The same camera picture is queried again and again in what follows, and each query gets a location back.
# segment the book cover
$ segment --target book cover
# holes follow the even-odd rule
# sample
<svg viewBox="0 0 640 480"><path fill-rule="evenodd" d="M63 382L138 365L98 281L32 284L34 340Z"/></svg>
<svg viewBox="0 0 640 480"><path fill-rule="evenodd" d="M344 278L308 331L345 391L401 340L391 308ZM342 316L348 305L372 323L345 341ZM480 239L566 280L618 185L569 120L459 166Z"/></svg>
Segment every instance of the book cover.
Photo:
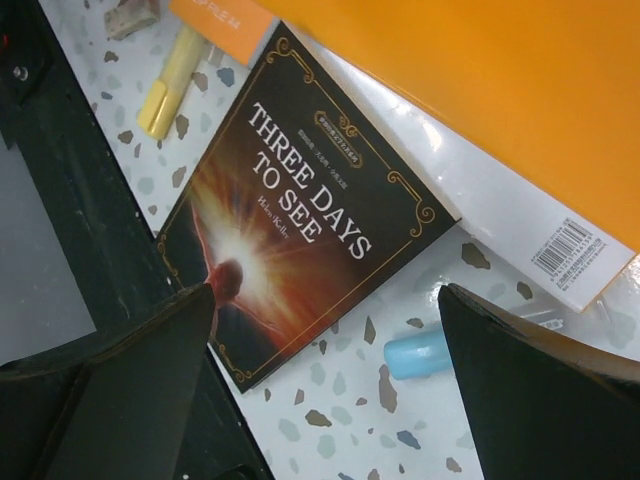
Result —
<svg viewBox="0 0 640 480"><path fill-rule="evenodd" d="M180 286L212 286L211 343L244 392L454 223L280 24L157 248Z"/></svg>

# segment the highlighter cap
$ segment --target highlighter cap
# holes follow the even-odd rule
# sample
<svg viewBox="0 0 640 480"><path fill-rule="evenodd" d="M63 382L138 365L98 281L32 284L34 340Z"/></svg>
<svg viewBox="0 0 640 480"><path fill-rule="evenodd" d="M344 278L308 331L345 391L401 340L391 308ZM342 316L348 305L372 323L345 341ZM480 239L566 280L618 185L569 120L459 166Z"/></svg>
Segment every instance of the highlighter cap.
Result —
<svg viewBox="0 0 640 480"><path fill-rule="evenodd" d="M441 325L429 332L387 342L384 360L396 380L428 377L452 366Z"/></svg>

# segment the barcode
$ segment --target barcode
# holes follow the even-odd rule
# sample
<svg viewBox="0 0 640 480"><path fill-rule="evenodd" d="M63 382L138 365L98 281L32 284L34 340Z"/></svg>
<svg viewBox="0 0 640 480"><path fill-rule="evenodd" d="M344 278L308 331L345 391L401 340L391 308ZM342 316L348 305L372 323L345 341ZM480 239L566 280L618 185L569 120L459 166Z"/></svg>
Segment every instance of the barcode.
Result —
<svg viewBox="0 0 640 480"><path fill-rule="evenodd" d="M538 253L533 263L549 275L554 275L571 258L582 242L591 237L591 232L585 230L573 220L567 219L562 227L551 237L548 245Z"/></svg>

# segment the black object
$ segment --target black object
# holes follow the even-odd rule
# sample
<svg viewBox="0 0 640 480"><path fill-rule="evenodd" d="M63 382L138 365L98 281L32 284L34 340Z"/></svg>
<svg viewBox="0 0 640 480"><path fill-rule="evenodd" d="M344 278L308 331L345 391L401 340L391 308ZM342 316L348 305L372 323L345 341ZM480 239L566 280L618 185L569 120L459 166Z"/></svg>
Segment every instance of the black object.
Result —
<svg viewBox="0 0 640 480"><path fill-rule="evenodd" d="M154 306L172 297L176 288L167 282L168 272L142 214L38 1L0 0L0 17L3 25L11 23L24 32L17 45L10 43L0 52L0 132L22 152L98 333L126 331L132 322L149 319ZM30 71L37 82L21 97L11 86L14 63L23 62L5 56L18 51L42 66L34 70L37 77ZM173 478L272 478L211 354L200 361ZM39 383L16 397L20 401L12 405L20 406L17 412L31 404L32 416L22 417L22 429L11 430L15 437L2 443L3 453L18 456L18 443L26 442L31 447L25 447L21 458L36 460L42 446L29 444L29 439L43 438L50 430L46 419L57 415L60 392L71 387L73 377L65 378ZM10 411L8 404L0 408ZM10 425L4 422L11 418L3 417L0 424L3 442ZM12 476L7 465L0 457L2 480L21 478Z"/></svg>
<svg viewBox="0 0 640 480"><path fill-rule="evenodd" d="M487 479L640 478L640 363L456 285L438 303Z"/></svg>
<svg viewBox="0 0 640 480"><path fill-rule="evenodd" d="M0 368L3 478L171 479L213 309L203 286Z"/></svg>

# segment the orange folder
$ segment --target orange folder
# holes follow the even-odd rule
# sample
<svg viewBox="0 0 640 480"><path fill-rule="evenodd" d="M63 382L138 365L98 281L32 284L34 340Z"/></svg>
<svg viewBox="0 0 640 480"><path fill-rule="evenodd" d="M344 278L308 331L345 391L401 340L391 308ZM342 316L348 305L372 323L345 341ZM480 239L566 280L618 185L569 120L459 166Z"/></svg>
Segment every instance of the orange folder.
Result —
<svg viewBox="0 0 640 480"><path fill-rule="evenodd" d="M249 64L274 19L253 0L171 0L169 8L244 65Z"/></svg>
<svg viewBox="0 0 640 480"><path fill-rule="evenodd" d="M640 251L639 1L259 1Z"/></svg>

